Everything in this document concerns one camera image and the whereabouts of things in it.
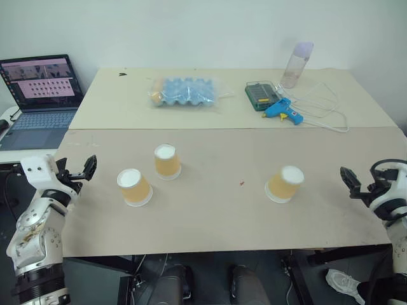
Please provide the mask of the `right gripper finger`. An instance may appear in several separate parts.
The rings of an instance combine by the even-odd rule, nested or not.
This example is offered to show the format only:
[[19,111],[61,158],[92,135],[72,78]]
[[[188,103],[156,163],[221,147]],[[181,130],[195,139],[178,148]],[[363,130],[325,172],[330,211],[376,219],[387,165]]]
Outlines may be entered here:
[[340,167],[340,176],[344,184],[348,187],[350,194],[359,194],[361,183],[356,174],[349,168],[344,166]]
[[376,171],[376,179],[380,182],[395,181],[398,178],[398,169],[389,168]]

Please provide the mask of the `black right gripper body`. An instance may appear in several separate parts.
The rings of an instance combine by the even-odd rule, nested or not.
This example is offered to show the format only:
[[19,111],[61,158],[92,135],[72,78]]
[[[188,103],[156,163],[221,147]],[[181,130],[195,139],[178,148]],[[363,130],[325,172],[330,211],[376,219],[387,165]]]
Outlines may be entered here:
[[386,187],[372,183],[368,186],[366,192],[362,192],[361,184],[358,180],[356,182],[351,182],[348,188],[350,191],[350,198],[361,200],[367,207],[370,207],[375,199],[387,191]]

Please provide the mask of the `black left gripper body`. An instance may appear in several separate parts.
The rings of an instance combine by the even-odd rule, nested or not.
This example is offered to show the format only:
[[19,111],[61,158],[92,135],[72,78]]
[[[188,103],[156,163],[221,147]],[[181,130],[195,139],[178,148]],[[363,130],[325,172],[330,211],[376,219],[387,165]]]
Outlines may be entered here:
[[69,173],[68,170],[64,170],[57,174],[57,179],[63,185],[70,187],[76,193],[79,193],[83,186],[81,181],[84,179],[84,173]]

